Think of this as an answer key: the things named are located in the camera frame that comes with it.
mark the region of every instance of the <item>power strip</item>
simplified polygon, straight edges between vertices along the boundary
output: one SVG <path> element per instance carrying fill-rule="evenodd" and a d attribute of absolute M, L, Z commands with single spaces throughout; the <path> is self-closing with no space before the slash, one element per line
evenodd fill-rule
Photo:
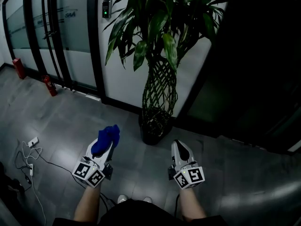
<path fill-rule="evenodd" d="M 30 166 L 30 176 L 33 177 L 33 164 L 29 164 Z"/>
<path fill-rule="evenodd" d="M 35 137 L 28 143 L 28 147 L 30 148 L 30 147 L 36 145 L 38 142 L 39 142 L 39 139 L 37 137 Z"/>

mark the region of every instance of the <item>fire extinguisher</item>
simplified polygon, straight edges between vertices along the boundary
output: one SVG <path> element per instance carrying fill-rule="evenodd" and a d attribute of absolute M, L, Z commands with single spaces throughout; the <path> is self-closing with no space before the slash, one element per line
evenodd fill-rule
<path fill-rule="evenodd" d="M 42 76 L 42 78 L 43 78 L 43 82 L 46 84 L 47 89 L 49 90 L 50 94 L 52 96 L 56 96 L 57 95 L 57 91 L 55 89 L 54 83 L 52 83 L 50 81 L 50 77 L 48 75 L 44 75 L 44 76 Z"/>
<path fill-rule="evenodd" d="M 13 64 L 14 64 L 15 70 L 17 71 L 17 74 L 19 75 L 19 77 L 21 79 L 24 79 L 26 77 L 26 74 L 25 74 L 25 69 L 24 69 L 24 66 L 21 62 L 21 59 L 20 58 L 15 58 L 13 60 Z"/>

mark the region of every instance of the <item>white sneaker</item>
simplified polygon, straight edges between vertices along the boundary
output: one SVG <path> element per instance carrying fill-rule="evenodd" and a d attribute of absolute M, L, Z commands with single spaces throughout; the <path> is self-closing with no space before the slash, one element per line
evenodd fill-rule
<path fill-rule="evenodd" d="M 143 199 L 144 202 L 152 203 L 152 199 L 150 197 L 146 197 Z"/>
<path fill-rule="evenodd" d="M 119 204 L 121 202 L 125 202 L 126 200 L 128 200 L 128 197 L 122 194 L 118 197 L 117 204 Z"/>

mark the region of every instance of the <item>forearm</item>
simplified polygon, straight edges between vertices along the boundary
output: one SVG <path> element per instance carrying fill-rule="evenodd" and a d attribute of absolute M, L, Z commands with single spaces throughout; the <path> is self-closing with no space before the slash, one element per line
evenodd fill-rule
<path fill-rule="evenodd" d="M 199 204 L 192 188 L 180 191 L 180 202 L 182 215 L 186 221 L 191 222 L 194 219 L 206 218 L 206 214 Z"/>
<path fill-rule="evenodd" d="M 74 213 L 74 221 L 97 223 L 100 184 L 96 188 L 87 186 Z"/>

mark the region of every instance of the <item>card reader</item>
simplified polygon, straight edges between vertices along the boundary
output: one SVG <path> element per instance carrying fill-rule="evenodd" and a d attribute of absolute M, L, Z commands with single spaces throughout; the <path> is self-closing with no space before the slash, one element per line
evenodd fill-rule
<path fill-rule="evenodd" d="M 111 18 L 112 0 L 103 0 L 103 17 Z"/>

